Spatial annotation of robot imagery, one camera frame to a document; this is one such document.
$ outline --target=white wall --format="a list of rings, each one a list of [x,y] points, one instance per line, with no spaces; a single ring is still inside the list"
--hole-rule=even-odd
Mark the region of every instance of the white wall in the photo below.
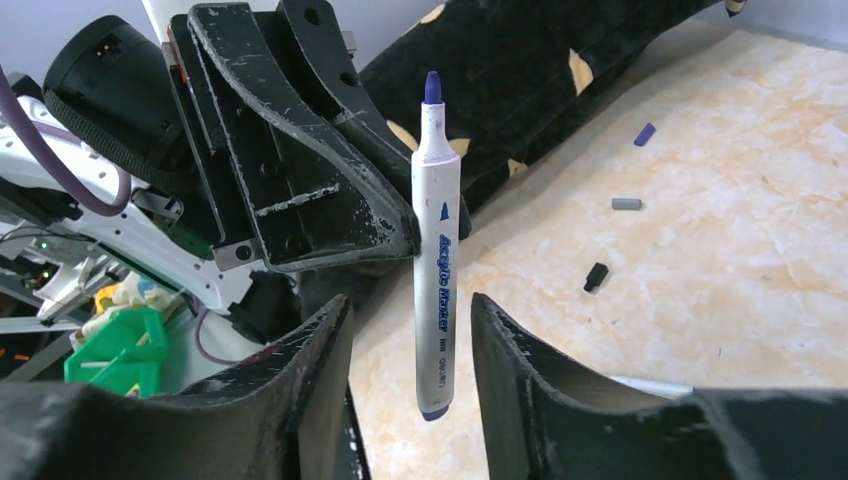
[[[269,4],[274,0],[251,0]],[[146,0],[162,18],[193,0]],[[342,30],[354,33],[362,68],[440,0],[331,0]],[[21,71],[37,81],[71,36],[91,20],[118,15],[151,39],[154,28],[142,0],[0,0],[0,64],[6,73]],[[722,5],[702,18],[726,22]],[[848,0],[749,0],[731,25],[777,34],[827,48],[848,50]]]

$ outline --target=white pen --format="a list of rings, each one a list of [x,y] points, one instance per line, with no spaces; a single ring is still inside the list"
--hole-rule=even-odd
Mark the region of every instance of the white pen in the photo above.
[[[445,104],[436,72],[427,74],[421,142],[412,154],[412,209],[421,231],[415,257],[415,373],[424,420],[453,401],[460,157],[445,136]]]

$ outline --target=marble table surface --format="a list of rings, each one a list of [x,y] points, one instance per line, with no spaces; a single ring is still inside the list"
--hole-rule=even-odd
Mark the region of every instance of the marble table surface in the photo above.
[[[610,375],[848,385],[848,55],[689,21],[622,83],[475,219],[445,417],[416,407],[411,268],[359,312],[350,383],[375,479],[488,478],[474,292]],[[635,147],[647,122],[657,133]],[[610,274],[590,295],[595,262]]]

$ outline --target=white marker on table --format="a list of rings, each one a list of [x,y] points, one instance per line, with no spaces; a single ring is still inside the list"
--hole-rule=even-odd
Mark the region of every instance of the white marker on table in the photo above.
[[[415,371],[418,409],[436,420],[453,401],[460,157],[445,136],[439,74],[427,74],[421,143],[412,154],[412,209],[421,231],[415,257]]]

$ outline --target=green object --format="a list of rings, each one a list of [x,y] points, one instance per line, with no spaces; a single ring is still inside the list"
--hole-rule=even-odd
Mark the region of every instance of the green object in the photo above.
[[[137,345],[145,333],[149,340]],[[121,310],[65,360],[65,383],[90,383],[118,395],[137,385],[138,397],[149,397],[160,391],[167,357],[162,314],[152,308]]]

